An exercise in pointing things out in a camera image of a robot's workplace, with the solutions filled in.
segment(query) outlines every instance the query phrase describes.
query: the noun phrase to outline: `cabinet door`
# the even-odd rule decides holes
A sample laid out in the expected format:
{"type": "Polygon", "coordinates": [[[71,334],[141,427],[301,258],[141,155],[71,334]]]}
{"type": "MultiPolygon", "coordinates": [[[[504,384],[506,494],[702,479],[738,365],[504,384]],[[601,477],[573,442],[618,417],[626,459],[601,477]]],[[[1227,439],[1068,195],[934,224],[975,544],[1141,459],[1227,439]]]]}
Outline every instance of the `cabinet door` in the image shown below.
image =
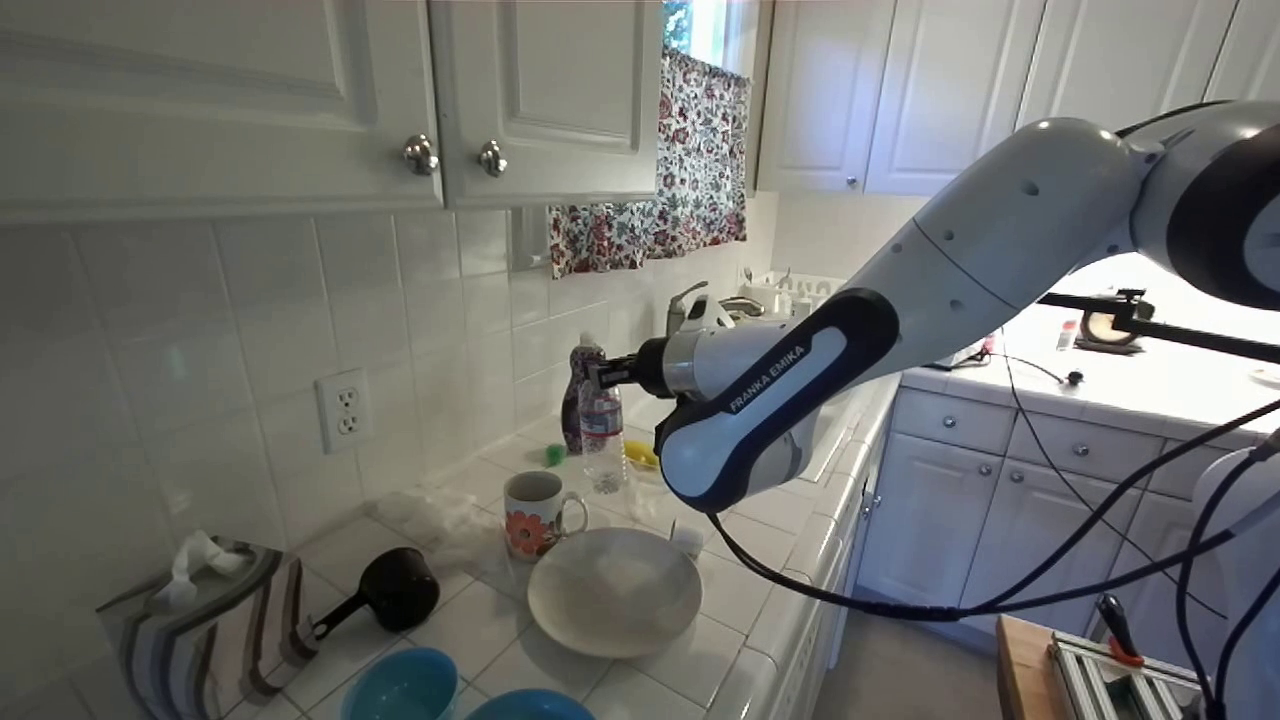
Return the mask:
{"type": "MultiPolygon", "coordinates": [[[[1068,477],[1071,486],[1101,502],[1110,485],[1068,477]]],[[[1133,518],[1133,501],[1119,501],[1108,518],[1124,532],[1133,518]]],[[[993,516],[983,541],[970,558],[970,574],[962,588],[962,605],[979,605],[1024,572],[1031,572],[1058,541],[1068,541],[1082,525],[1086,507],[1063,486],[1050,467],[1037,465],[1005,465],[998,486],[993,501],[993,516]]],[[[1092,529],[1042,580],[1037,580],[1024,597],[1042,597],[1075,582],[1094,582],[1117,565],[1119,535],[1108,529],[1092,529]]],[[[1026,615],[1046,629],[1082,632],[1094,597],[1071,605],[1026,606],[1026,615]]]]}
{"type": "Polygon", "coordinates": [[[441,203],[420,4],[2,0],[0,218],[441,203]]]}
{"type": "Polygon", "coordinates": [[[1124,126],[1202,101],[1237,0],[1050,0],[1019,123],[1124,126]]]}
{"type": "Polygon", "coordinates": [[[449,203],[656,191],[661,0],[430,0],[430,38],[449,203]]]}
{"type": "Polygon", "coordinates": [[[874,118],[872,191],[934,191],[1005,140],[1042,0],[900,0],[874,118]]]}
{"type": "MultiPolygon", "coordinates": [[[[1151,554],[1170,554],[1170,551],[1180,551],[1186,544],[1191,525],[1194,525],[1194,507],[1186,501],[1170,501],[1170,494],[1149,492],[1143,502],[1134,507],[1134,518],[1133,518],[1129,535],[1151,554]]],[[[1110,574],[1133,572],[1141,565],[1143,565],[1143,554],[1124,548],[1117,569],[1110,569],[1110,574]]],[[[1117,597],[1129,606],[1133,641],[1149,655],[1186,666],[1182,645],[1174,637],[1174,612],[1170,612],[1174,582],[1170,580],[1174,580],[1174,572],[1149,574],[1149,580],[1141,580],[1133,588],[1119,588],[1117,597]]],[[[1209,606],[1217,606],[1217,612],[1209,612],[1199,605],[1186,605],[1194,653],[1199,653],[1199,660],[1209,660],[1209,666],[1217,666],[1220,645],[1227,637],[1224,615],[1220,615],[1224,612],[1224,582],[1220,582],[1217,554],[1194,558],[1191,590],[1209,606]]]]}
{"type": "Polygon", "coordinates": [[[1280,101],[1280,4],[1238,0],[1209,101],[1280,101]]]}
{"type": "Polygon", "coordinates": [[[759,187],[858,187],[874,126],[893,0],[777,4],[759,187]]]}
{"type": "Polygon", "coordinates": [[[854,582],[955,605],[995,492],[995,457],[893,437],[854,582]]]}

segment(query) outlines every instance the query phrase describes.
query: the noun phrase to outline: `electrical outlet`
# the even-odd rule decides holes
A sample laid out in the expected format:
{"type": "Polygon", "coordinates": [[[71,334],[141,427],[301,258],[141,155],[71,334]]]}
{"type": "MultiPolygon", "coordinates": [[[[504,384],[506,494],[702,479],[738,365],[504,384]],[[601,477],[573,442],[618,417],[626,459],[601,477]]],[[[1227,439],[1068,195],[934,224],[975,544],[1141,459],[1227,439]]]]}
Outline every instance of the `electrical outlet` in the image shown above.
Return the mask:
{"type": "Polygon", "coordinates": [[[347,366],[316,381],[325,452],[341,452],[367,437],[364,372],[347,366]]]}

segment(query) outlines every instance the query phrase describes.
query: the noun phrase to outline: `white bowl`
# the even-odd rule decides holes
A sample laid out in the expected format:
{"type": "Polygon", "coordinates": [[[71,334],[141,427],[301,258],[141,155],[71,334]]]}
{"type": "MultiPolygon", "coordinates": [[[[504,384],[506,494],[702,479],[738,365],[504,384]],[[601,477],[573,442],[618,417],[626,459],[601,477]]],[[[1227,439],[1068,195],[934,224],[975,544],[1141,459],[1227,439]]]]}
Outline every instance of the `white bowl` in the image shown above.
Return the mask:
{"type": "Polygon", "coordinates": [[[585,655],[653,655],[702,599],[693,558],[646,532],[594,529],[564,535],[526,580],[532,618],[585,655]]]}

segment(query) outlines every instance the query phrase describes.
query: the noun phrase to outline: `drawer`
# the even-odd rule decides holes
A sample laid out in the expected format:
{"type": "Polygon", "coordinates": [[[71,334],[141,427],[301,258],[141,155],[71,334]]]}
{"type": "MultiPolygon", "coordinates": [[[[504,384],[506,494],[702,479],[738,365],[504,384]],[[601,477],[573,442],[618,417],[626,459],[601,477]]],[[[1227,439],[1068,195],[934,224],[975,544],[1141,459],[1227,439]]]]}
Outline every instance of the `drawer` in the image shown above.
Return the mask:
{"type": "Polygon", "coordinates": [[[955,395],[900,390],[893,427],[1005,457],[1013,410],[995,402],[969,402],[955,395]]]}
{"type": "MultiPolygon", "coordinates": [[[[1157,437],[1119,432],[1119,427],[1094,427],[1094,422],[1071,422],[1054,417],[1031,417],[1037,437],[1054,467],[1101,477],[1101,479],[1124,479],[1151,457],[1161,457],[1157,437]]],[[[1046,465],[1037,448],[1037,437],[1026,420],[1014,420],[1006,457],[1046,465]]]]}
{"type": "Polygon", "coordinates": [[[1191,448],[1186,457],[1157,467],[1151,492],[1191,501],[1199,470],[1209,465],[1217,465],[1220,457],[1227,457],[1227,448],[1211,448],[1211,442],[1209,448],[1191,448]]]}

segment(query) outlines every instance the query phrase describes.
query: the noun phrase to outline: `blue bowl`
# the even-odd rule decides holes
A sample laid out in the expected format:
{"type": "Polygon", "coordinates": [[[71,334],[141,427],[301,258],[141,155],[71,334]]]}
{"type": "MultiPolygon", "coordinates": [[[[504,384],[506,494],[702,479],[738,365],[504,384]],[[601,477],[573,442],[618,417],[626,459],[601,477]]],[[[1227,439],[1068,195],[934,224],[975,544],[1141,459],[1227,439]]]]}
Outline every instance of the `blue bowl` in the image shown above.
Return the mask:
{"type": "Polygon", "coordinates": [[[472,720],[592,720],[592,713],[573,694],[525,689],[478,702],[472,720]]]}
{"type": "Polygon", "coordinates": [[[430,647],[403,647],[376,660],[343,699],[343,720],[428,720],[443,717],[454,691],[454,664],[430,647]]]}

